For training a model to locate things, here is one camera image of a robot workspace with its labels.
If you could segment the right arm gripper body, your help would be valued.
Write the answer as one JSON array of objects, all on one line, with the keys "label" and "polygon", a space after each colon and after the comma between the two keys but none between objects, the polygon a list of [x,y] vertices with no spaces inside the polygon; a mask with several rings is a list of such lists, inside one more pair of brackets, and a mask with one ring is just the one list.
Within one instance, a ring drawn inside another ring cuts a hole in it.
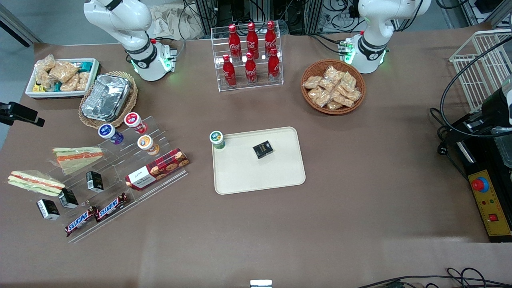
[{"label": "right arm gripper body", "polygon": [[13,125],[13,119],[11,118],[9,104],[2,102],[0,103],[0,122],[8,126]]}]

